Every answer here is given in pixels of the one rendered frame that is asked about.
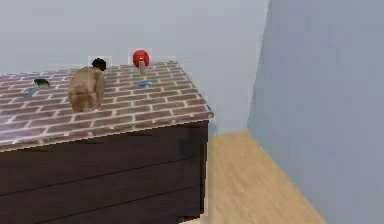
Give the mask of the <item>small black round object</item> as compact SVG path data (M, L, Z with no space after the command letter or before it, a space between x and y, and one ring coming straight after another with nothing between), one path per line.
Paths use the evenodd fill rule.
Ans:
M92 66L100 69L101 71L105 71L107 67L107 63L104 59L96 58L92 61Z

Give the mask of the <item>dark cabinet with brick top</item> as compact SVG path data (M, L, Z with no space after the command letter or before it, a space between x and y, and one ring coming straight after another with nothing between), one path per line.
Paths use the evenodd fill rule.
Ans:
M50 88L24 100L38 77ZM181 66L113 66L102 108L83 113L69 104L71 78L0 75L0 224L179 224L203 214L213 113Z

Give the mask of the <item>red ball on tan stand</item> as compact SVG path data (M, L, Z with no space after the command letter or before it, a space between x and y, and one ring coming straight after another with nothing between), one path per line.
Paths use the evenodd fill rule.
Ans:
M146 68L149 66L150 57L145 50L136 50L132 57L133 64L139 69L141 74L146 72Z

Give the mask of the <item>dark grey ladle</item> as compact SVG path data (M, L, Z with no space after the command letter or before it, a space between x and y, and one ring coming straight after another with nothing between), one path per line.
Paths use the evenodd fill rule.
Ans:
M38 78L33 81L34 87L31 88L23 97L24 100L30 99L35 93L37 93L39 90L45 90L48 89L51 84L48 80L43 78Z

